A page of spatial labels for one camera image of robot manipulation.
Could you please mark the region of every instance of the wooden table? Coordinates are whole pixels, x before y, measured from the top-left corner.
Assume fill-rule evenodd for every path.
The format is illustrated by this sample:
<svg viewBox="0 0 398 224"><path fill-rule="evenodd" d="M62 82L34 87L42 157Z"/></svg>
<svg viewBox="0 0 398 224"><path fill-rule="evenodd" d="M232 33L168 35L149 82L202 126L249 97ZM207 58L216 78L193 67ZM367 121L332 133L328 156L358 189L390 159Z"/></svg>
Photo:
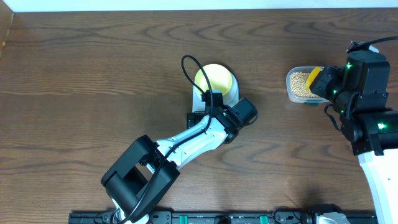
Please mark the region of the wooden table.
<svg viewBox="0 0 398 224"><path fill-rule="evenodd" d="M0 220L66 223L72 210L112 207L100 178L128 145L185 128L185 54L227 65L259 119L186 165L160 206L373 210L325 105L291 103L285 78L297 66L343 65L351 40L397 30L398 9L18 13L0 60ZM397 109L398 45L377 47Z"/></svg>

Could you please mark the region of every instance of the white backdrop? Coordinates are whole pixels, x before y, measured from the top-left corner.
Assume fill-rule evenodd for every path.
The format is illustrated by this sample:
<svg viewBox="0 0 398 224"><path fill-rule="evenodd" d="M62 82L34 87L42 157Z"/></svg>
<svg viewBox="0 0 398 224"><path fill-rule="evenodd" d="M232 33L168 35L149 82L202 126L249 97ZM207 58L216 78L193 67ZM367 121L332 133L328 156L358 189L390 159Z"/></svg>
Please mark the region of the white backdrop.
<svg viewBox="0 0 398 224"><path fill-rule="evenodd" d="M14 12L398 7L398 0L4 0Z"/></svg>

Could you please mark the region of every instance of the green led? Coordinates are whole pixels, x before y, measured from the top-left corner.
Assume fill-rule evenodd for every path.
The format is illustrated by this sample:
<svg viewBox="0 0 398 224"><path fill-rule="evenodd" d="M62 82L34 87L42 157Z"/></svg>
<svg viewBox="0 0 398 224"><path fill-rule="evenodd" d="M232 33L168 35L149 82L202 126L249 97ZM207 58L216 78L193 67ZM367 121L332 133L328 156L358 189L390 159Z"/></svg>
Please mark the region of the green led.
<svg viewBox="0 0 398 224"><path fill-rule="evenodd" d="M387 127L387 125L385 125L383 123L378 123L377 125L379 126L379 129L383 129L383 128Z"/></svg>

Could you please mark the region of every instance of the beans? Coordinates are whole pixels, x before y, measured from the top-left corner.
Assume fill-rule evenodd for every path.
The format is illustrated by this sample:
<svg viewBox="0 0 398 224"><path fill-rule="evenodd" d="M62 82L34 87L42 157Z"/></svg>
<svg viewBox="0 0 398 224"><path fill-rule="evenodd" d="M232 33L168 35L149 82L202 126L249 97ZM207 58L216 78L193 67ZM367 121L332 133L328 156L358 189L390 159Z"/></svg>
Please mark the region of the beans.
<svg viewBox="0 0 398 224"><path fill-rule="evenodd" d="M301 97L319 98L319 96L311 93L305 88L305 82L307 81L309 73L294 72L290 76L290 85L292 87L293 94Z"/></svg>

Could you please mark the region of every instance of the clear plastic bowl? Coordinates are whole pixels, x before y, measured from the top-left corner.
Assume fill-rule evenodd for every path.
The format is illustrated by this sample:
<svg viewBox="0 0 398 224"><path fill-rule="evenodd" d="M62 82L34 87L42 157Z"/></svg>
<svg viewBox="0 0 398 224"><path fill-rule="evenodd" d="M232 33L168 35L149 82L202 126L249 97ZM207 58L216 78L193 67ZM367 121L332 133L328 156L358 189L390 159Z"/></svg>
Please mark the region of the clear plastic bowl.
<svg viewBox="0 0 398 224"><path fill-rule="evenodd" d="M294 72L303 72L303 73L311 73L312 70L316 66L302 66L302 67L295 67L291 69L291 71L287 74L286 76L286 89L287 89L287 94L289 96L289 99L291 102L294 103L326 103L329 102L327 99L324 98L314 98L314 97L301 97L301 96L296 96L293 91L292 91L292 86L290 85L290 76Z"/></svg>

